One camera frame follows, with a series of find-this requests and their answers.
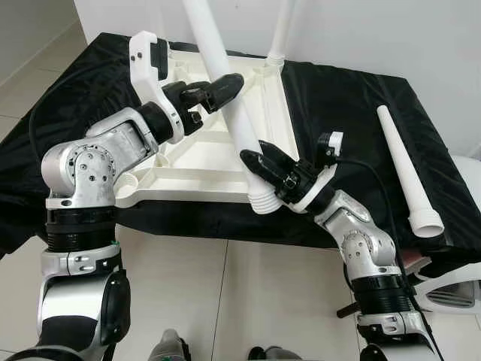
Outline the grey left robot foot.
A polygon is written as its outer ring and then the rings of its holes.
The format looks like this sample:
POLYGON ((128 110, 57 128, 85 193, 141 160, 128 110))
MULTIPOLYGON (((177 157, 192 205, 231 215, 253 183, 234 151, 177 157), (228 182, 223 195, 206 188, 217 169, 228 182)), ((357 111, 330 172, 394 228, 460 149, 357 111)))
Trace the grey left robot foot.
POLYGON ((192 361, 192 357, 188 344, 174 329, 168 328, 151 350, 147 361, 192 361))

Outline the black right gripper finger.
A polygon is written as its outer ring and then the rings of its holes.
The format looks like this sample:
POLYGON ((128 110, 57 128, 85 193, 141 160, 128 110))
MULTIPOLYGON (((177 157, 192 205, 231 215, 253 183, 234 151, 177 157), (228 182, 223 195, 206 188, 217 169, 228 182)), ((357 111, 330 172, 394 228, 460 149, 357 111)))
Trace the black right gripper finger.
POLYGON ((298 177, 296 161, 272 142, 260 141, 261 177, 298 177))
POLYGON ((285 152, 281 149, 262 149, 262 153, 251 149, 240 152, 241 162, 265 182, 274 187, 276 193, 284 193, 285 152))

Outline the white plastic table leg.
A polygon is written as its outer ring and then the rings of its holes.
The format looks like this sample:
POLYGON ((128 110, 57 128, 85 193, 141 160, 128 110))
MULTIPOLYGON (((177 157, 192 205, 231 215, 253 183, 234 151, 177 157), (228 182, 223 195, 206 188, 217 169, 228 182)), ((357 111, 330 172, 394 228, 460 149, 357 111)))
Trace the white plastic table leg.
POLYGON ((282 0, 280 3, 278 17, 274 28, 274 37, 271 41, 271 48, 269 48, 265 65, 278 66, 284 65, 286 59, 286 48, 288 48, 289 31, 291 31, 291 24, 293 14, 295 14, 295 7, 298 0, 282 0))
MULTIPOLYGON (((231 68, 228 56, 223 45, 219 29, 214 21, 212 11, 207 0, 181 0, 186 10, 186 16, 195 36, 195 43, 203 59, 207 75, 216 81, 220 77, 230 74, 231 68)), ((257 145, 256 134, 254 133, 250 117, 244 109, 243 99, 229 102, 221 108, 227 130, 233 141, 236 152, 240 153, 245 149, 259 152, 260 145, 257 145)), ((248 168, 244 171, 247 180, 247 197, 250 206, 256 214, 270 214, 282 206, 281 200, 274 195, 274 187, 268 185, 265 180, 255 175, 248 168)))
POLYGON ((409 210, 409 224, 413 234, 419 238, 433 238, 443 234, 446 227, 443 225, 442 217, 430 203, 426 191, 420 181, 418 172, 413 166, 412 159, 407 151, 394 118, 389 113, 389 108, 380 105, 376 108, 382 131, 387 141, 389 154, 398 181, 409 210))

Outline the black table cloth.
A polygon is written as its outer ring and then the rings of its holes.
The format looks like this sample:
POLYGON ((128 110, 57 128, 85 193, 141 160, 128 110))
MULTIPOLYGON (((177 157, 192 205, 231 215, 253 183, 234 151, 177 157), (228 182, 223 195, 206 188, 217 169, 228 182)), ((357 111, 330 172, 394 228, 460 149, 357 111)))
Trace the black table cloth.
MULTIPOLYGON (((76 140, 90 124, 138 99, 120 59, 128 52, 126 35, 97 35, 58 78, 38 104, 38 144, 52 147, 76 140)), ((377 177, 349 164, 334 176, 336 188, 363 203, 378 226, 395 217, 398 243, 405 248, 439 251, 480 250, 468 230, 475 212, 448 147, 407 80, 358 70, 288 62, 281 73, 298 149, 312 158, 322 133, 343 132, 343 157, 371 165, 377 177), (413 236, 408 208, 389 157, 376 108, 394 118, 430 203, 442 217, 444 232, 435 238, 413 236)), ((22 117, 0 141, 0 253, 14 253, 44 231, 49 193, 39 174, 29 138, 30 116, 22 117)), ((121 226, 158 236, 233 238, 260 243, 333 247, 333 238, 312 221, 286 209, 254 214, 247 204, 141 202, 118 212, 121 226)))

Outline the grey right robot foot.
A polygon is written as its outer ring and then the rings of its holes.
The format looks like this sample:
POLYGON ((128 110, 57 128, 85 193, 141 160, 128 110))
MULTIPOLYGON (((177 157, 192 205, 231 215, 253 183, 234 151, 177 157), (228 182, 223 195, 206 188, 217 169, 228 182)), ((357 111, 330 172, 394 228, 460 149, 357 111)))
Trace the grey right robot foot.
POLYGON ((271 346, 266 348, 258 346, 252 347, 251 350, 248 351, 248 361, 271 359, 291 361, 302 359, 302 357, 291 350, 287 350, 286 348, 282 348, 279 346, 271 346))

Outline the pink plastic object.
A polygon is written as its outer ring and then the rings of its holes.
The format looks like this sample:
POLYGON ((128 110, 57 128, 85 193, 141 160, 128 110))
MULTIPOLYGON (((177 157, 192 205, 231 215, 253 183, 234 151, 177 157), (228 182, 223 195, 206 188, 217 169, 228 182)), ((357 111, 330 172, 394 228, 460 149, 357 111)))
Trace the pink plastic object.
POLYGON ((416 250, 402 250, 398 254, 404 267, 404 274, 411 275, 428 265, 431 258, 423 256, 416 250))

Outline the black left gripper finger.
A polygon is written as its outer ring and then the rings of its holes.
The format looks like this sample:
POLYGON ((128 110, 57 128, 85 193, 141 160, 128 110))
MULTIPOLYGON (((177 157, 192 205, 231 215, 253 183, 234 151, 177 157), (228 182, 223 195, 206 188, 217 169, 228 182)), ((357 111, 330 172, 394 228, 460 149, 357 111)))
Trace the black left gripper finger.
POLYGON ((219 111, 236 99, 244 86, 244 76, 226 74, 201 88, 201 106, 208 112, 219 111))

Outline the grey robot foot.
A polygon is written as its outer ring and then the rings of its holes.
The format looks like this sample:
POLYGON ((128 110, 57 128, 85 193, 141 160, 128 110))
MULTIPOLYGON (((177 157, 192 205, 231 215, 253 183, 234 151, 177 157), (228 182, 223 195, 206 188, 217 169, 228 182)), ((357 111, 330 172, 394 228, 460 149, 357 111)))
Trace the grey robot foot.
POLYGON ((174 329, 168 328, 151 350, 147 361, 192 361, 192 357, 188 344, 174 329))
POLYGON ((266 348, 258 346, 252 347, 251 350, 248 351, 248 361, 271 359, 291 361, 302 359, 302 357, 291 350, 287 350, 286 348, 282 348, 279 346, 271 346, 266 348))

